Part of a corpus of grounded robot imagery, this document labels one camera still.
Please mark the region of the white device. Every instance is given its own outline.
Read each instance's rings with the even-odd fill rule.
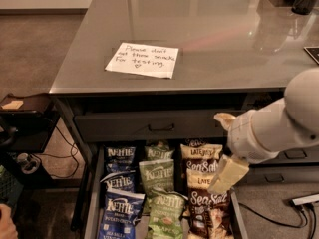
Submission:
[[[304,71],[287,85],[284,98],[238,117],[214,117],[228,131],[231,158],[222,158],[208,192],[223,193],[255,164],[279,152],[319,145],[319,69]]]

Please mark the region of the gray countertop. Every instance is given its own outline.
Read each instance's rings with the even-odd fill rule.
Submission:
[[[318,10],[268,0],[93,0],[50,93],[278,90],[317,67]],[[172,79],[105,71],[121,43],[179,48]]]

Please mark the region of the gray floor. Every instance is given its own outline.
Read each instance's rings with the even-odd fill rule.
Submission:
[[[7,93],[30,95],[48,92],[80,26],[83,15],[0,16],[0,98]],[[58,127],[72,141],[63,123]],[[55,131],[46,154],[67,156],[70,147]],[[42,155],[50,174],[68,176],[76,168],[72,158],[57,159]],[[74,178],[80,178],[83,161]],[[301,224],[301,218],[287,205],[287,199],[319,192],[319,184],[240,186],[237,196],[266,216],[281,222]],[[20,197],[15,220],[21,238],[80,238],[70,230],[77,189],[25,190]],[[302,229],[271,224],[241,209],[250,239],[306,239],[313,219]]]

